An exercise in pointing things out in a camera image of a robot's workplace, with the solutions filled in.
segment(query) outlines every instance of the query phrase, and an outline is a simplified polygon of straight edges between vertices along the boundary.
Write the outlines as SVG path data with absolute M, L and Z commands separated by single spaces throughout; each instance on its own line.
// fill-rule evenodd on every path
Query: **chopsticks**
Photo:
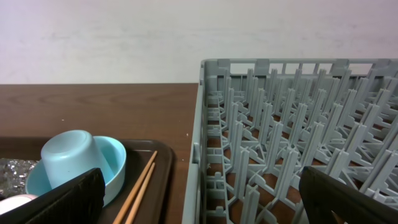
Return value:
M 121 207 L 118 215 L 114 219 L 113 224 L 120 224 L 122 222 L 122 219 L 123 219 L 124 215 L 126 214 L 127 210 L 129 209 L 132 200 L 136 196 L 138 189 L 140 188 L 140 186 L 142 184 L 142 181 L 144 181 L 144 183 L 138 193 L 138 196 L 137 196 L 136 200 L 134 201 L 134 204 L 132 205 L 132 208 L 131 208 L 130 214 L 127 217 L 126 223 L 130 224 L 130 223 L 132 223 L 132 221 L 134 221 L 134 217 L 136 216 L 136 213 L 138 211 L 138 206 L 141 203 L 142 197 L 144 196 L 144 193 L 147 188 L 150 177 L 154 171 L 155 163 L 153 161 L 156 157 L 156 154 L 157 154 L 157 151 L 155 151 L 155 153 L 149 159 L 149 161 L 148 161 L 147 165 L 145 166 L 144 170 L 142 171 L 141 175 L 138 177 L 136 184 L 131 189 L 130 194 L 127 196 L 126 201 L 124 201 L 124 204 Z

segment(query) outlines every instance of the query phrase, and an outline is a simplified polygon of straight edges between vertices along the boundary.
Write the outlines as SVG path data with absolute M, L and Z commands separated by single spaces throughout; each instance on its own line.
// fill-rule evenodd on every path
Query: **gray plastic dish rack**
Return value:
M 236 64 L 254 69 L 232 74 Z M 294 212 L 291 223 L 308 223 L 288 196 L 304 166 L 398 209 L 397 83 L 398 59 L 202 61 L 182 223 L 234 223 L 234 213 L 278 223 L 277 203 Z M 261 205 L 260 192 L 273 199 Z M 222 204 L 210 208 L 214 200 Z

